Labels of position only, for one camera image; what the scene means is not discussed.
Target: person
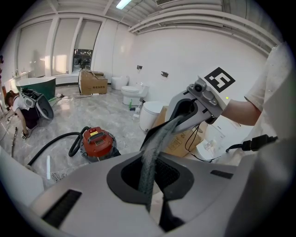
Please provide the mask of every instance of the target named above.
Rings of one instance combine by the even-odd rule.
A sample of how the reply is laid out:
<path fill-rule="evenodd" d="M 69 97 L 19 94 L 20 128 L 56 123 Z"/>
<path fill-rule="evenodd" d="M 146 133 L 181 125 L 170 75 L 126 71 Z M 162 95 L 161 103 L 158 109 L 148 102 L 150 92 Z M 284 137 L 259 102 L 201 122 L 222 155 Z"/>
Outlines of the person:
<path fill-rule="evenodd" d="M 246 101 L 231 100 L 228 103 L 222 112 L 222 116 L 242 125 L 254 126 L 244 141 L 252 140 L 252 138 L 264 134 L 276 136 L 263 105 L 279 88 L 294 67 L 294 57 L 288 44 L 286 42 L 281 43 L 271 50 L 262 74 L 245 95 Z M 252 153 L 254 152 L 242 151 L 242 149 L 230 150 L 222 155 L 217 162 L 238 165 L 243 156 Z"/>
<path fill-rule="evenodd" d="M 9 91 L 6 94 L 5 103 L 10 106 L 19 117 L 23 127 L 21 136 L 23 139 L 26 139 L 30 136 L 29 130 L 35 128 L 39 120 L 37 109 L 28 108 L 25 102 L 20 98 L 19 93 L 14 93 L 13 91 Z"/>

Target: white shirt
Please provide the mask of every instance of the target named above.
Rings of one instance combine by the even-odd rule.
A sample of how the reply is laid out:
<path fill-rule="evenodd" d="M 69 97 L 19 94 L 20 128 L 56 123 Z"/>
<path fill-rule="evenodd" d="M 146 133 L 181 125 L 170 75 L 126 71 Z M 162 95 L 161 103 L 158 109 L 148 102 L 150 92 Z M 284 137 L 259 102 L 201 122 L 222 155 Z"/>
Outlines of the white shirt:
<path fill-rule="evenodd" d="M 22 109 L 29 110 L 29 108 L 26 106 L 25 102 L 19 96 L 16 96 L 13 99 L 12 110 L 15 112 L 17 110 L 17 108 L 19 108 L 20 110 L 22 110 Z"/>
<path fill-rule="evenodd" d="M 245 95 L 246 100 L 254 104 L 262 113 L 244 141 L 252 140 L 253 137 L 258 137 L 264 134 L 273 137 L 276 136 L 276 132 L 271 126 L 269 118 L 263 109 L 263 104 L 279 88 L 294 66 L 294 57 L 287 43 L 282 43 L 271 50 L 262 74 L 259 76 L 251 90 Z M 255 152 L 242 151 L 240 148 L 230 150 L 228 153 L 223 154 L 217 163 L 239 165 L 243 156 L 253 153 Z"/>

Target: floor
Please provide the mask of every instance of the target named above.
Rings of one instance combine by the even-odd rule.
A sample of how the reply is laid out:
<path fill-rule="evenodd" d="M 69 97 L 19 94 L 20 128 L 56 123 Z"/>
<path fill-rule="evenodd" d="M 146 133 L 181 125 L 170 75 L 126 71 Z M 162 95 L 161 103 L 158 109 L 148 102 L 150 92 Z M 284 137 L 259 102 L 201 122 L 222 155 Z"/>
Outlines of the floor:
<path fill-rule="evenodd" d="M 18 128 L 13 158 L 26 165 L 32 157 L 49 141 L 57 136 L 81 131 L 85 126 L 97 127 L 113 134 L 117 141 L 117 148 L 121 154 L 138 151 L 145 138 L 145 133 L 140 129 L 138 118 L 133 119 L 134 111 L 130 111 L 127 105 L 122 103 L 121 91 L 112 90 L 108 86 L 105 95 L 79 95 L 77 85 L 56 88 L 56 94 L 60 93 L 70 98 L 55 99 L 51 101 L 55 117 L 53 120 L 41 118 L 40 126 L 35 128 L 31 136 L 26 140 L 20 137 L 21 123 L 16 116 L 9 122 L 3 118 L 0 122 L 0 145 L 8 154 L 11 154 L 12 139 L 15 127 Z M 68 156 L 69 149 L 76 136 L 66 137 L 48 147 L 35 161 L 33 169 L 42 176 L 45 188 L 55 183 L 48 180 L 46 160 L 49 155 L 50 171 L 62 177 L 75 169 L 88 164 L 79 151 L 73 157 Z"/>

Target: toilet base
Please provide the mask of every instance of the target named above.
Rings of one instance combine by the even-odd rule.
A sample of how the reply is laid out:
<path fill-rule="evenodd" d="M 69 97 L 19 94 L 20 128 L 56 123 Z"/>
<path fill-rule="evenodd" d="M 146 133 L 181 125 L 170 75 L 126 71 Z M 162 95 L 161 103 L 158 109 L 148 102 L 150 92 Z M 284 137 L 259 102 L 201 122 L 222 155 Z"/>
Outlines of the toilet base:
<path fill-rule="evenodd" d="M 140 103 L 140 98 L 138 98 L 138 97 L 127 97 L 127 96 L 123 97 L 123 103 L 125 105 L 129 105 L 130 100 L 132 100 L 132 103 L 131 103 L 132 106 L 137 106 Z"/>

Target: vacuum hose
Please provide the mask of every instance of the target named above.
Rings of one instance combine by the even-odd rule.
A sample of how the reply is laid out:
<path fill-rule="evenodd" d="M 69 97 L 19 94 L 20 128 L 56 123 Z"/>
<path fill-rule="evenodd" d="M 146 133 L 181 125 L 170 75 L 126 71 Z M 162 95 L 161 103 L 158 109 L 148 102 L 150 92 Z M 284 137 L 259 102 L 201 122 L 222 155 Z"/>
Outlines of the vacuum hose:
<path fill-rule="evenodd" d="M 69 157 L 74 156 L 79 150 L 80 143 L 81 143 L 81 141 L 83 139 L 83 136 L 82 136 L 83 133 L 88 129 L 90 129 L 90 128 L 89 127 L 84 127 L 81 130 L 81 132 L 77 132 L 77 131 L 69 132 L 69 133 L 65 133 L 63 135 L 58 136 L 57 138 L 53 139 L 52 141 L 47 143 L 45 146 L 43 146 L 41 148 L 41 150 L 33 157 L 33 159 L 31 159 L 31 161 L 28 163 L 28 165 L 31 166 L 37 160 L 37 158 L 41 155 L 41 153 L 44 152 L 44 150 L 46 148 L 48 148 L 52 143 L 55 143 L 57 140 L 60 140 L 63 137 L 67 137 L 67 136 L 71 136 L 71 135 L 78 135 L 78 137 L 76 138 L 75 142 L 73 143 L 73 145 L 71 146 L 70 151 L 69 151 Z"/>

